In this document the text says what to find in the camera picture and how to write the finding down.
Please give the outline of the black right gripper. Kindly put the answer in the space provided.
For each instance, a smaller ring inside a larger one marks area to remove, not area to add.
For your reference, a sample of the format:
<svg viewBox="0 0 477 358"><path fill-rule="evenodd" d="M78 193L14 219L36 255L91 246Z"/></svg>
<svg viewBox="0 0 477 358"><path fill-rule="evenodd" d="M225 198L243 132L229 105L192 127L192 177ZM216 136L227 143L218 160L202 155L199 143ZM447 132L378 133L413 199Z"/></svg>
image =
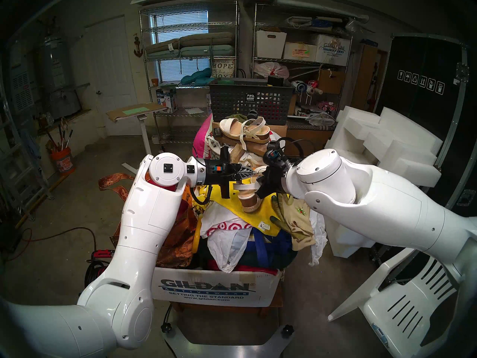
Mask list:
<svg viewBox="0 0 477 358"><path fill-rule="evenodd" d="M291 142L291 139L277 139L268 142L267 150L264 153L264 163L267 166L290 169L293 167L289 158L284 153L286 141Z"/></svg>

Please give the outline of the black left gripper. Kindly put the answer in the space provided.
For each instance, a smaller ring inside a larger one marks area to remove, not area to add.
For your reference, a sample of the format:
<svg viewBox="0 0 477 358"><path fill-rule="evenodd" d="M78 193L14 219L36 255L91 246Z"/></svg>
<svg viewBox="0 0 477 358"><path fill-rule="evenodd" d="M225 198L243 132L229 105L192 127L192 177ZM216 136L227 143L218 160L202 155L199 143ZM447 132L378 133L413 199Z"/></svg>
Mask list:
<svg viewBox="0 0 477 358"><path fill-rule="evenodd" d="M223 159L205 159L205 167L205 185L228 184L231 181L257 177L256 171L252 168L226 162Z"/></svg>

